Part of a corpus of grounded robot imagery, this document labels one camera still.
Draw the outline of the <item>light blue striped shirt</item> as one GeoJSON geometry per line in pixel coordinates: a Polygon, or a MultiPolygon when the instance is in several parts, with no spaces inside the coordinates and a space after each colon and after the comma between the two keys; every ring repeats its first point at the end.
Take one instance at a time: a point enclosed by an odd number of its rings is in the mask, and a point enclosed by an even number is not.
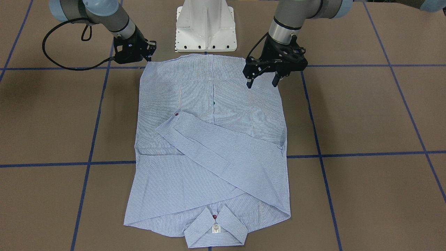
{"type": "Polygon", "coordinates": [[[204,248],[242,246],[249,233],[290,219],[280,92],[274,73],[248,88],[244,65],[202,54],[147,63],[126,227],[204,248]]]}

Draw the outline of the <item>white central pillar with base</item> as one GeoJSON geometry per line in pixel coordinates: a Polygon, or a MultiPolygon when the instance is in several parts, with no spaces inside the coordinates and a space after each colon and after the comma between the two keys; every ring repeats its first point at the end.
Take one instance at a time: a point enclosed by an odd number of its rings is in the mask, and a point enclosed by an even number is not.
{"type": "Polygon", "coordinates": [[[226,0],[186,0],[176,10],[175,51],[234,52],[234,8],[226,0]]]}

